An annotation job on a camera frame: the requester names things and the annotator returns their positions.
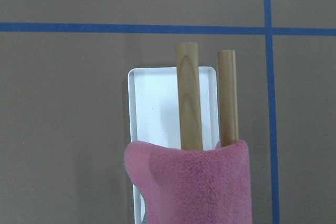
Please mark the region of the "pink cloth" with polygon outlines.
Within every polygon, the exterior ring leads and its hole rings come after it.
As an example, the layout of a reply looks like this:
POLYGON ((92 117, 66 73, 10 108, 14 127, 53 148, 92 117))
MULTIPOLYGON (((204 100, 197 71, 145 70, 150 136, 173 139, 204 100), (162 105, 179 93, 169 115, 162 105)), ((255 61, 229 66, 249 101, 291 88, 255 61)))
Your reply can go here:
POLYGON ((184 151, 142 141, 124 154, 146 223, 252 223, 248 145, 184 151))

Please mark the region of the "white rack tray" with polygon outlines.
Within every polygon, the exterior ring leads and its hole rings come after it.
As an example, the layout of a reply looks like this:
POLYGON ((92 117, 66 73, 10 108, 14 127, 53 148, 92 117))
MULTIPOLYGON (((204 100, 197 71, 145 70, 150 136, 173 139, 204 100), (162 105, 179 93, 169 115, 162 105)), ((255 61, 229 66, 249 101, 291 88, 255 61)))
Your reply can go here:
MULTIPOLYGON (((203 149, 219 142, 217 75, 199 67, 203 149)), ((175 67, 134 68, 128 73, 130 141, 180 148, 180 118, 175 67)))

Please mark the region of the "wooden rack rod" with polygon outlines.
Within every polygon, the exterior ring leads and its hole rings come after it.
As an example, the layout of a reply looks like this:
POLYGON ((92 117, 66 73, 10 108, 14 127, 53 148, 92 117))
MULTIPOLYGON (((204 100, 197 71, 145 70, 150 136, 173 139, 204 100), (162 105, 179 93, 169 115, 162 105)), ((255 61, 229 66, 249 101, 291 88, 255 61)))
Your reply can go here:
POLYGON ((176 71, 181 149, 201 151, 202 117, 196 43, 181 43, 176 46, 176 71))
POLYGON ((234 50, 218 52, 218 91, 221 146, 239 140, 236 81, 236 56, 234 50))

